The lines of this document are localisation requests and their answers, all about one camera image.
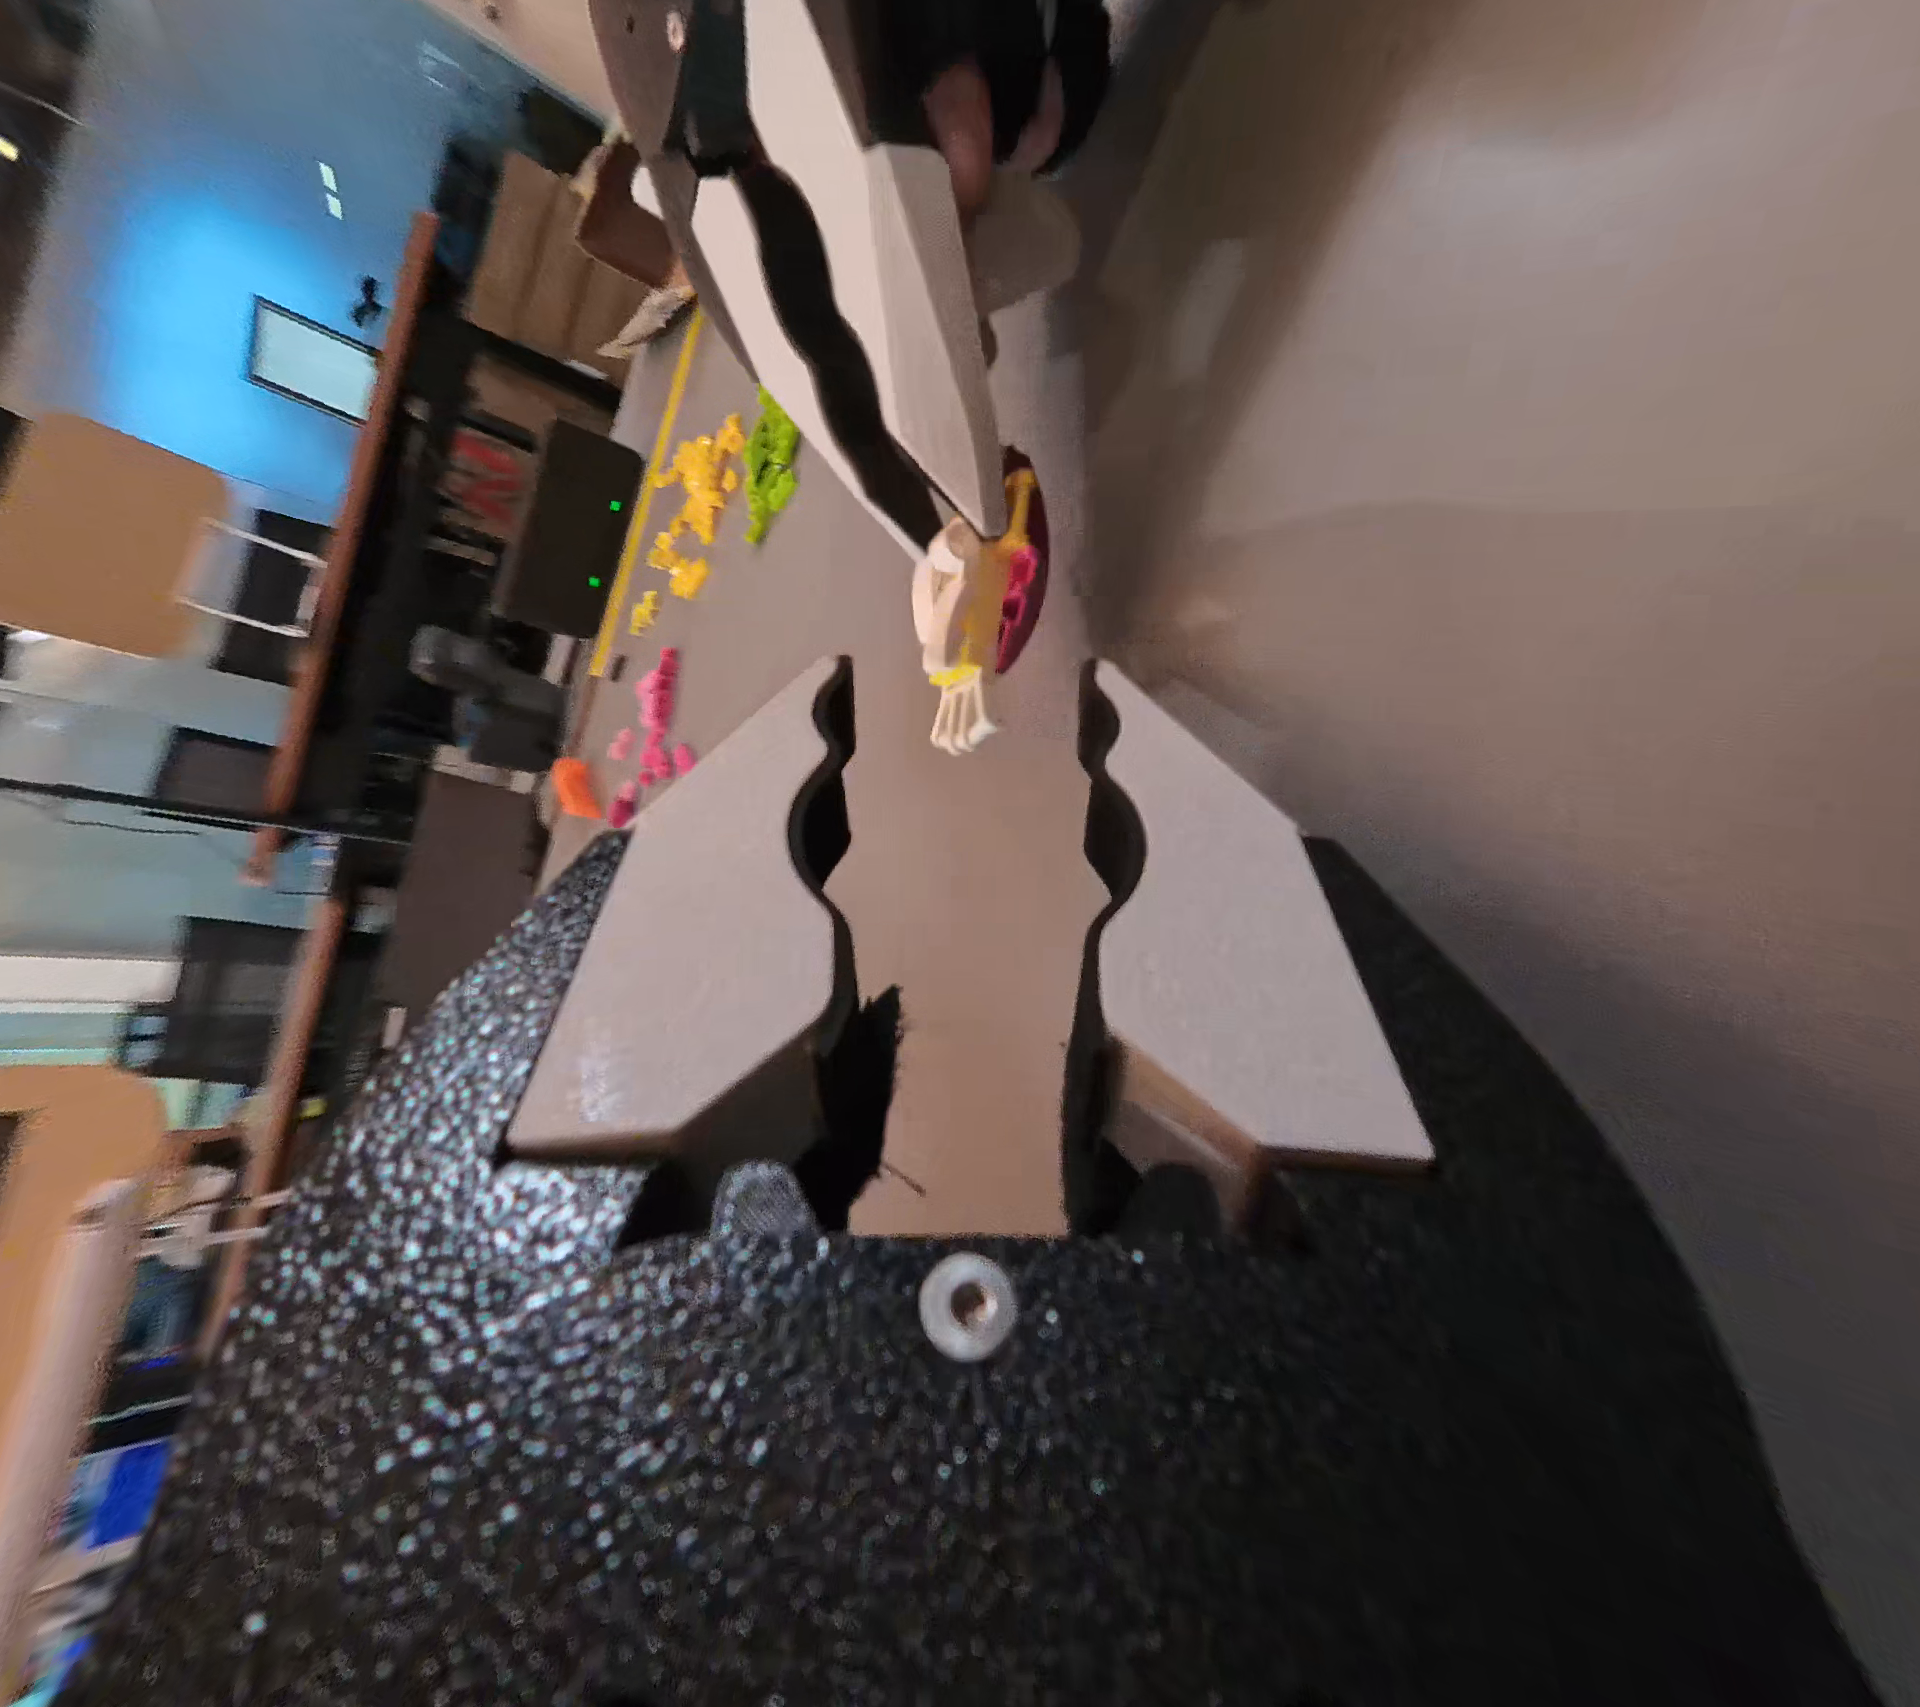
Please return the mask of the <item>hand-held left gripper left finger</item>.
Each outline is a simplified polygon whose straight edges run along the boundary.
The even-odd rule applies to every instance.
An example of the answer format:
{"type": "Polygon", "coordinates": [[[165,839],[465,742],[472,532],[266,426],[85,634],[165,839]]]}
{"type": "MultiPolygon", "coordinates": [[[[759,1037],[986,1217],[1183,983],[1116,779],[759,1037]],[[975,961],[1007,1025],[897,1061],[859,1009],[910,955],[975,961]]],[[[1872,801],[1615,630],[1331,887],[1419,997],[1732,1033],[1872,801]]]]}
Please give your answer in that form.
{"type": "Polygon", "coordinates": [[[857,1005],[852,660],[825,658],[648,807],[506,1129],[537,1161],[799,1161],[857,1005]]]}

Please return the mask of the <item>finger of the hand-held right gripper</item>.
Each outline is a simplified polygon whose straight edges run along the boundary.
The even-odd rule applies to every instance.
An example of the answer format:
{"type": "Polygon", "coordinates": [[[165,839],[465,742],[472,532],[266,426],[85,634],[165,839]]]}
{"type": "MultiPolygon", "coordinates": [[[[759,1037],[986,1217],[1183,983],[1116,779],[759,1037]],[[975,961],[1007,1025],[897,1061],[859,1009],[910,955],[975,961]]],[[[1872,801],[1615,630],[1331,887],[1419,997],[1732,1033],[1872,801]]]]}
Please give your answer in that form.
{"type": "Polygon", "coordinates": [[[867,346],[891,432],[925,470],[940,528],[1007,528],[1002,438],[982,312],[949,166],[920,142],[878,140],[867,86],[830,30],[847,0],[741,0],[749,146],[806,196],[836,302],[867,346]]]}
{"type": "Polygon", "coordinates": [[[800,186],[765,154],[721,176],[661,154],[644,174],[694,296],[736,358],[900,552],[920,560],[942,530],[937,490],[887,422],[800,186]]]}

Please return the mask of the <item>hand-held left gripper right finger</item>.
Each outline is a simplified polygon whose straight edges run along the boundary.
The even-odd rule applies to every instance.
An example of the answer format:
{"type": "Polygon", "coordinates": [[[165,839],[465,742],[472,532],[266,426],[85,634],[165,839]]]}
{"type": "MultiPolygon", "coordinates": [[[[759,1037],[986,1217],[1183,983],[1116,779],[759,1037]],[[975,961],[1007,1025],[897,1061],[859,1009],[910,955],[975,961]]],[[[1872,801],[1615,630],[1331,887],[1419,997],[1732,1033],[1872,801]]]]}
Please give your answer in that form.
{"type": "Polygon", "coordinates": [[[1226,1219],[1292,1171],[1425,1175],[1436,1147],[1295,819],[1116,664],[1080,686],[1080,1135],[1226,1219]]]}

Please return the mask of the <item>yellow white pink lego model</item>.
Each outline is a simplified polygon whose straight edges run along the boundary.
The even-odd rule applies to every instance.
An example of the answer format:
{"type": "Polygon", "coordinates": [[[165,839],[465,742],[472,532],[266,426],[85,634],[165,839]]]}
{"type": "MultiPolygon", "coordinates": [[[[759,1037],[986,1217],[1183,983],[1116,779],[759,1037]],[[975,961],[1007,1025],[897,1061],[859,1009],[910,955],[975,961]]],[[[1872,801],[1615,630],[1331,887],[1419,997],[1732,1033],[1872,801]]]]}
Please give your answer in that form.
{"type": "Polygon", "coordinates": [[[951,757],[997,734],[991,696],[1035,638],[1049,590],[1051,530],[1038,472],[1019,448],[1005,450],[1002,470],[1005,532],[986,538],[964,518],[949,520],[915,568],[915,630],[938,702],[929,738],[951,757]]]}

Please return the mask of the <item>pile of green lego pieces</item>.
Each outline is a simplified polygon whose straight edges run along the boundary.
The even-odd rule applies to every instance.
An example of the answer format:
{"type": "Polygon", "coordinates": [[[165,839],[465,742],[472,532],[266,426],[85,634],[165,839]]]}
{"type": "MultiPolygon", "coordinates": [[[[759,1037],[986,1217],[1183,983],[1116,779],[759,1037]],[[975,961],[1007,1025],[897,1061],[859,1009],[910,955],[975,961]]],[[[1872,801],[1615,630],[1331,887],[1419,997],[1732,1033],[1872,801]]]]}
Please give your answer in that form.
{"type": "Polygon", "coordinates": [[[799,492],[799,452],[802,434],[781,402],[760,386],[756,416],[743,448],[743,494],[746,498],[746,536],[762,546],[799,492]]]}

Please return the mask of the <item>pile of pink lego pieces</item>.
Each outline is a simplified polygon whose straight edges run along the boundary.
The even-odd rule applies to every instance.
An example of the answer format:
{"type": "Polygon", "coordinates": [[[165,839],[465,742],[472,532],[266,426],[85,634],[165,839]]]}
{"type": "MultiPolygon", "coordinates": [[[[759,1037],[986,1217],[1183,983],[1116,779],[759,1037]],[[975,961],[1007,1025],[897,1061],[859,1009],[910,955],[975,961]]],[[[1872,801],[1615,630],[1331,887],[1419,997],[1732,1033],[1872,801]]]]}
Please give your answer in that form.
{"type": "Polygon", "coordinates": [[[667,646],[655,668],[634,688],[636,718],[607,746],[608,779],[612,781],[604,805],[610,829],[626,829],[638,819],[648,797],[690,773],[696,753],[679,738],[679,696],[682,680],[682,652],[667,646]]]}

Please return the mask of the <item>open cardboard box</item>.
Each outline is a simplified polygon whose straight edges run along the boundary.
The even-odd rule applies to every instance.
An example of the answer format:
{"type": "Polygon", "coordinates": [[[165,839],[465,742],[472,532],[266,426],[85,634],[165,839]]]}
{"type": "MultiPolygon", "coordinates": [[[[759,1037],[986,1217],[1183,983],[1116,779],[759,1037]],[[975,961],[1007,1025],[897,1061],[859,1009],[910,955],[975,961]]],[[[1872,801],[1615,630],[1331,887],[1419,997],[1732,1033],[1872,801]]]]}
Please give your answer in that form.
{"type": "Polygon", "coordinates": [[[612,134],[573,180],[574,242],[588,258],[591,358],[626,364],[677,328],[698,298],[636,146],[612,134]]]}

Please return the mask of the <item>stack of cardboard boxes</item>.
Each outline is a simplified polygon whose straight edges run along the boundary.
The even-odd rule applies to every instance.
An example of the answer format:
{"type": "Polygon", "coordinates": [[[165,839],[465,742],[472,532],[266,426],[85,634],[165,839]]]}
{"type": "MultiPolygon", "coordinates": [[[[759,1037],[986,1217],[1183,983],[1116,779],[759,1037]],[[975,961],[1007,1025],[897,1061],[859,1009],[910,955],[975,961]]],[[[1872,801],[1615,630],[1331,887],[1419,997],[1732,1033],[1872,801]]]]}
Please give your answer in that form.
{"type": "Polygon", "coordinates": [[[506,152],[462,310],[476,328],[624,386],[632,356],[608,348],[646,288],[581,246],[581,214],[571,180],[506,152]]]}

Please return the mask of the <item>yellow tape strip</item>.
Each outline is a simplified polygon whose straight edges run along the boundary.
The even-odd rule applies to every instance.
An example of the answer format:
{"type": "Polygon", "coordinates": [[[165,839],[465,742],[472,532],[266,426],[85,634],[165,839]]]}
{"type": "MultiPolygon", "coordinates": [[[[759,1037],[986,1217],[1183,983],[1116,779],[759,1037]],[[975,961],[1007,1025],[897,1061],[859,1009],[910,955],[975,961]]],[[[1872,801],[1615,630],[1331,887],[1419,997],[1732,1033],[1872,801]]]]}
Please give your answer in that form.
{"type": "Polygon", "coordinates": [[[670,444],[674,440],[684,398],[693,382],[694,364],[704,340],[706,320],[706,310],[700,304],[693,304],[687,310],[684,324],[670,328],[670,334],[679,340],[679,348],[670,366],[670,378],[661,390],[661,406],[656,410],[653,430],[638,448],[642,452],[641,488],[632,504],[628,532],[623,538],[619,564],[612,572],[604,612],[591,642],[588,682],[600,682],[610,674],[615,646],[623,634],[623,612],[631,602],[634,576],[642,564],[641,552],[646,544],[648,522],[655,506],[653,502],[659,494],[663,466],[670,454],[670,444]]]}

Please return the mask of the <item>black box with green lights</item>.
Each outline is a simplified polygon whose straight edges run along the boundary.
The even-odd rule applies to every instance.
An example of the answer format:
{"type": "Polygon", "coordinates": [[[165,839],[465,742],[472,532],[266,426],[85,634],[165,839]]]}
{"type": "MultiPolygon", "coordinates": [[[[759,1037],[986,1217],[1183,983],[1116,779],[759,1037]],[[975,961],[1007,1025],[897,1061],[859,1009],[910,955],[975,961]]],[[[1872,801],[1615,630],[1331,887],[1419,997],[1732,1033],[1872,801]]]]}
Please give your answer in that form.
{"type": "Polygon", "coordinates": [[[493,588],[493,618],[596,638],[644,482],[642,456],[578,424],[545,434],[533,490],[493,588]]]}

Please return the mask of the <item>dark grey device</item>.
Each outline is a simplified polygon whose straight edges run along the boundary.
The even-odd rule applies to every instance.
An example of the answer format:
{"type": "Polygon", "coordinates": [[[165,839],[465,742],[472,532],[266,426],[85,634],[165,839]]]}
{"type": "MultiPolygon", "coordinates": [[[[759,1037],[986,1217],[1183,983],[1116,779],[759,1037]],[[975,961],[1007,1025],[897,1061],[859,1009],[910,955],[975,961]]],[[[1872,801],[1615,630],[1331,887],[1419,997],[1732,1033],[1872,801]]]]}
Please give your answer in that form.
{"type": "Polygon", "coordinates": [[[569,696],[562,684],[522,670],[488,642],[424,624],[409,672],[451,696],[452,744],[480,767],[545,775],[565,753],[569,696]]]}

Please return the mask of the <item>framed white panel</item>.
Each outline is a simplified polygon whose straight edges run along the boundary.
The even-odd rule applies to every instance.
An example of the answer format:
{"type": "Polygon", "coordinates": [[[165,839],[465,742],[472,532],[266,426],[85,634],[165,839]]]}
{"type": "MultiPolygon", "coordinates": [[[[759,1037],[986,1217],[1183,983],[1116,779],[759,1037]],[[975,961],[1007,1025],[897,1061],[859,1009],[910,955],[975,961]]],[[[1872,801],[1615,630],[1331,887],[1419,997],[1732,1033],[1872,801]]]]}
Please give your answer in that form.
{"type": "Polygon", "coordinates": [[[252,302],[248,382],[332,420],[367,424],[379,382],[379,350],[263,296],[252,302]]]}

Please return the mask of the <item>long wooden desk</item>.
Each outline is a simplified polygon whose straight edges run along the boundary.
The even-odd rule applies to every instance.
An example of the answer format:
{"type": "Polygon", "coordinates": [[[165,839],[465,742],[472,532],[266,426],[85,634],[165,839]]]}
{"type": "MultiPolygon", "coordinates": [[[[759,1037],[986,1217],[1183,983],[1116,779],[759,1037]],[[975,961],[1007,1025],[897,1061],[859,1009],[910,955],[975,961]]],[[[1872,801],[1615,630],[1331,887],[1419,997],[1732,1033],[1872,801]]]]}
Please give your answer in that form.
{"type": "Polygon", "coordinates": [[[415,214],[401,256],[390,326],[376,356],[376,376],[367,420],[348,466],[348,486],[332,538],[324,550],[321,590],[304,654],[291,688],[291,704],[270,755],[263,785],[264,819],[238,875],[252,887],[275,883],[276,861],[287,843],[302,833],[301,789],[313,757],[330,676],[343,656],[343,632],[356,568],[372,528],[374,498],[406,396],[410,352],[419,342],[434,278],[440,220],[431,210],[415,214]]]}

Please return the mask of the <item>tan rounded board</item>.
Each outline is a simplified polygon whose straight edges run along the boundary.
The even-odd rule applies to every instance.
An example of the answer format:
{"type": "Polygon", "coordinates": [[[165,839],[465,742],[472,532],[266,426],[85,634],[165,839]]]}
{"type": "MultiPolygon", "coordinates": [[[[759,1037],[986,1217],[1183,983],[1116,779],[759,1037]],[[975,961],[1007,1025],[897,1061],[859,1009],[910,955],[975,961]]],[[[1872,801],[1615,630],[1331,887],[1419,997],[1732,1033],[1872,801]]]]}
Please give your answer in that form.
{"type": "Polygon", "coordinates": [[[3,624],[138,660],[180,656],[178,598],[219,472],[78,416],[3,418],[3,624]]]}

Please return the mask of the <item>white metal frame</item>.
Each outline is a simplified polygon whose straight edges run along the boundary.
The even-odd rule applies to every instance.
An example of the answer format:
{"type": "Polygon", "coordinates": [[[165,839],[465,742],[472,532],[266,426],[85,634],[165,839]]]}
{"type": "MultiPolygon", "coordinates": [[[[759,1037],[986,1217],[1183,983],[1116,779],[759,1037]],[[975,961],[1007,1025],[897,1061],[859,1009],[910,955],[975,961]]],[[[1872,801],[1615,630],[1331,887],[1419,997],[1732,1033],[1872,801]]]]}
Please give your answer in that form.
{"type": "Polygon", "coordinates": [[[276,640],[315,636],[326,556],[215,516],[194,520],[171,602],[186,616],[220,620],[276,640]]]}

